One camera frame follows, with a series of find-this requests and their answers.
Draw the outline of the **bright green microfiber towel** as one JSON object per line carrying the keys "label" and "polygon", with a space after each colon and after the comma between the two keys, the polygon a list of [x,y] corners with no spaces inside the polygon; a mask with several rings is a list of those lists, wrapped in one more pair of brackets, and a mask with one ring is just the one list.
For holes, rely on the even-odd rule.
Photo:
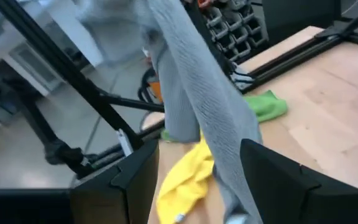
{"label": "bright green microfiber towel", "polygon": [[237,144],[248,138],[260,141],[259,123],[275,119],[288,111],[285,100],[268,90],[260,95],[241,96],[231,90],[222,95],[206,93],[164,93],[164,140]]}

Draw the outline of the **large black equipment case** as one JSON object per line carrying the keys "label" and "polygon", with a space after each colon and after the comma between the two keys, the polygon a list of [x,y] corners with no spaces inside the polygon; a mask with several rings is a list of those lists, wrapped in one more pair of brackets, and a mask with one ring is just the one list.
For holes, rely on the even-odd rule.
{"label": "large black equipment case", "polygon": [[341,16],[341,0],[262,0],[262,7],[272,45],[308,26],[327,28]]}

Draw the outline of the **silver metal bracket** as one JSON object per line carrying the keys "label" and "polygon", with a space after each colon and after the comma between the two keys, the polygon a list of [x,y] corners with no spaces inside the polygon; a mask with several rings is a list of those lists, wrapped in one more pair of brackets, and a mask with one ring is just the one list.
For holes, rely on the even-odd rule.
{"label": "silver metal bracket", "polygon": [[126,133],[122,129],[119,129],[116,133],[124,155],[126,157],[131,155],[133,153],[133,148]]}

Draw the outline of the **yellow microfiber towel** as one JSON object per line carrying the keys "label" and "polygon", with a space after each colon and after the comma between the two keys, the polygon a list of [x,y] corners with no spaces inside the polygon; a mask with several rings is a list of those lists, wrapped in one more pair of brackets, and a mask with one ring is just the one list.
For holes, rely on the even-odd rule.
{"label": "yellow microfiber towel", "polygon": [[157,196],[160,224],[177,224],[208,193],[214,159],[201,138],[168,172]]}

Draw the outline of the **plain grey microfiber towel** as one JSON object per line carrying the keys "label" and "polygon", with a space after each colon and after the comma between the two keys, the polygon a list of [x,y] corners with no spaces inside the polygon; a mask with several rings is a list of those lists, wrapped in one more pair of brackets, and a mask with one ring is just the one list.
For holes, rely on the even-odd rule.
{"label": "plain grey microfiber towel", "polygon": [[178,142],[204,139],[226,206],[224,224],[263,224],[244,175],[241,141],[259,123],[225,76],[180,0],[76,0],[77,19],[107,63],[146,49],[160,80],[165,127]]}

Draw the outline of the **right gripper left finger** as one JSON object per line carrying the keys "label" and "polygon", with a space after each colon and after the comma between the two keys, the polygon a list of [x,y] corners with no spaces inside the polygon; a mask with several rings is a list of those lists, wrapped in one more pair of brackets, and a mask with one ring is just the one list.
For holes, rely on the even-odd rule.
{"label": "right gripper left finger", "polygon": [[70,189],[0,189],[0,224],[147,224],[158,179],[156,139]]}

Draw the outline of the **grey storage bin rack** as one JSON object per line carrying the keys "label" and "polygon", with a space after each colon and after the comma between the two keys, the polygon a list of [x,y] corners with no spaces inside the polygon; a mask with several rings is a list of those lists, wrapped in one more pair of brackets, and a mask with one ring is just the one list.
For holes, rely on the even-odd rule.
{"label": "grey storage bin rack", "polygon": [[197,0],[213,44],[242,63],[267,46],[264,24],[248,0]]}

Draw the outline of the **white shelving unit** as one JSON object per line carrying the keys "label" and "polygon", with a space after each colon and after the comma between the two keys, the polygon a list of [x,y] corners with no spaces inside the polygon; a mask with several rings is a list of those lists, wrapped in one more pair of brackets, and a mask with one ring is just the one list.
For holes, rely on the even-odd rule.
{"label": "white shelving unit", "polygon": [[63,83],[55,70],[27,42],[19,44],[3,59],[43,96]]}

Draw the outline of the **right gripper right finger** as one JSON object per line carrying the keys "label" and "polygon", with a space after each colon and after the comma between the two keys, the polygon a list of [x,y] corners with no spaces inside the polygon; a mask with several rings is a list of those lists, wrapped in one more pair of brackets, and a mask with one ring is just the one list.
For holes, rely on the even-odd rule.
{"label": "right gripper right finger", "polygon": [[251,139],[241,141],[240,157],[264,224],[358,224],[358,188]]}

